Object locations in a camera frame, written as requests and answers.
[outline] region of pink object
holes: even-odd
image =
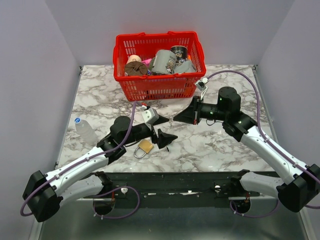
[[[149,59],[143,60],[142,63],[144,63],[147,67],[149,67],[151,60],[152,58],[149,58]]]

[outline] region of brown cloth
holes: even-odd
[[[139,61],[131,61],[124,65],[124,71],[128,76],[143,76],[147,75],[147,66]]]

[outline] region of red object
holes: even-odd
[[[197,72],[125,76],[125,64],[130,55],[135,54],[146,60],[153,58],[158,50],[170,50],[175,45],[188,48]],[[120,83],[129,101],[190,98],[196,90],[195,82],[206,74],[204,51],[194,31],[118,35],[113,50],[113,64],[114,79]]]

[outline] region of gray cup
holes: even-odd
[[[169,75],[173,74],[177,61],[176,55],[170,50],[159,50],[154,59],[152,74]]]

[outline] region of black can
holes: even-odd
[[[176,65],[180,66],[187,60],[188,49],[185,46],[173,46],[171,47],[171,52],[176,56]]]

